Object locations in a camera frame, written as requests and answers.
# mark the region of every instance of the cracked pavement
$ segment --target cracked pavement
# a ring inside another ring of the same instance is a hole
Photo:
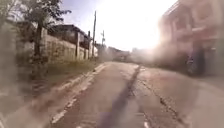
[[[210,84],[111,62],[47,128],[223,128],[223,107],[223,91]]]

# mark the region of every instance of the tree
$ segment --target tree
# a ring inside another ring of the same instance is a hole
[[[21,12],[26,21],[37,24],[34,55],[40,56],[40,42],[42,28],[55,23],[63,21],[61,16],[63,14],[71,13],[70,10],[61,10],[61,0],[21,0],[24,7]]]
[[[20,2],[18,0],[0,0],[0,28],[8,18],[14,18],[17,15]]]

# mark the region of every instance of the sunlight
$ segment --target sunlight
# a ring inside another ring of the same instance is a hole
[[[123,50],[154,48],[159,40],[157,22],[176,0],[104,0],[98,6],[98,31],[106,44]]]

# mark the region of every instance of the grass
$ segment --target grass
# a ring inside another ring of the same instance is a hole
[[[23,80],[21,88],[25,97],[33,98],[48,92],[52,87],[60,86],[69,79],[93,70],[99,63],[95,61],[75,61],[50,63],[43,69],[40,79]]]

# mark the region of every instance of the sky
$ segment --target sky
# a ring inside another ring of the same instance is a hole
[[[74,24],[93,35],[94,12],[97,12],[96,40],[121,50],[153,48],[159,38],[157,22],[176,0],[62,0],[62,9],[71,14],[64,23]]]

